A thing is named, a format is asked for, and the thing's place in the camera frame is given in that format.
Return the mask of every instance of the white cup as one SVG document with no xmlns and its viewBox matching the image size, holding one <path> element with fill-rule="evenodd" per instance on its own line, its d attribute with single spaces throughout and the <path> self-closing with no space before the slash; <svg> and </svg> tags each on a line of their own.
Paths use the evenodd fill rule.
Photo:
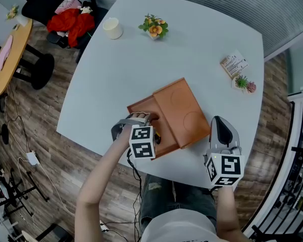
<svg viewBox="0 0 303 242">
<path fill-rule="evenodd" d="M 103 23 L 103 29 L 105 30 L 108 38 L 117 39 L 122 35 L 122 28 L 117 18 L 109 18 Z"/>
</svg>

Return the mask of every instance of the white table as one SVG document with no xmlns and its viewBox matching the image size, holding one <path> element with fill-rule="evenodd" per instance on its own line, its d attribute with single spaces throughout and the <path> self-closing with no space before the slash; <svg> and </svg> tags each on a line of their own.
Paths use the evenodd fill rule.
<svg viewBox="0 0 303 242">
<path fill-rule="evenodd" d="M 147 13 L 166 20 L 163 40 L 138 29 Z M 208 122 L 215 115 L 239 132 L 248 158 L 258 125 L 264 82 L 262 35 L 210 8 L 184 0 L 117 0 L 105 19 L 117 17 L 123 35 L 110 40 L 102 24 L 95 31 L 67 91 L 57 131 L 104 155 L 111 127 L 128 115 L 127 106 L 185 77 Z M 243 74 L 255 81 L 255 94 L 231 88 L 219 62 L 238 49 L 249 62 Z M 209 188 L 202 155 L 209 138 L 157 160 L 135 161 L 138 170 L 177 182 Z M 121 164 L 128 165 L 125 155 Z"/>
</svg>

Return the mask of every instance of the red cloth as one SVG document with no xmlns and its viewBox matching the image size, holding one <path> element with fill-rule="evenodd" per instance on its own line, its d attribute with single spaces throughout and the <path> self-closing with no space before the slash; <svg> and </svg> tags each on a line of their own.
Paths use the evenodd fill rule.
<svg viewBox="0 0 303 242">
<path fill-rule="evenodd" d="M 48 21 L 47 30 L 51 31 L 70 31 L 69 45 L 77 45 L 77 38 L 83 36 L 87 31 L 94 28 L 94 17 L 90 14 L 79 14 L 79 9 L 67 9 L 66 11 L 54 15 Z"/>
</svg>

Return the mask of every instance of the jeans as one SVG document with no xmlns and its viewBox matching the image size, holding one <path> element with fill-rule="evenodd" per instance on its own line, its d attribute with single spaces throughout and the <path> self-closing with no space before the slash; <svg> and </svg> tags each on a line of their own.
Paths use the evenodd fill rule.
<svg viewBox="0 0 303 242">
<path fill-rule="evenodd" d="M 174 184 L 176 198 L 173 195 Z M 142 191 L 139 225 L 144 232 L 155 217 L 175 210 L 187 209 L 204 214 L 217 225 L 215 202 L 208 189 L 172 182 L 153 175 L 147 175 Z"/>
</svg>

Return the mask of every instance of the potted succulent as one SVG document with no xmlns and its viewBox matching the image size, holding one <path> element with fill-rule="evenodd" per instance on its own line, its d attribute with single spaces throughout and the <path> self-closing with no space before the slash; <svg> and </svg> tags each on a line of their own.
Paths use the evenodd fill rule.
<svg viewBox="0 0 303 242">
<path fill-rule="evenodd" d="M 256 91 L 256 84 L 254 82 L 248 82 L 245 91 L 248 94 L 254 93 Z"/>
<path fill-rule="evenodd" d="M 26 26 L 28 18 L 18 13 L 19 6 L 12 6 L 11 10 L 7 13 L 7 20 L 16 19 L 22 26 Z"/>
<path fill-rule="evenodd" d="M 143 24 L 139 25 L 138 28 L 143 31 L 148 31 L 149 36 L 155 40 L 157 38 L 163 38 L 168 32 L 168 24 L 161 18 L 157 18 L 155 15 L 145 15 Z"/>
<path fill-rule="evenodd" d="M 242 75 L 238 75 L 232 79 L 232 88 L 237 90 L 245 90 L 247 88 L 248 79 Z"/>
</svg>

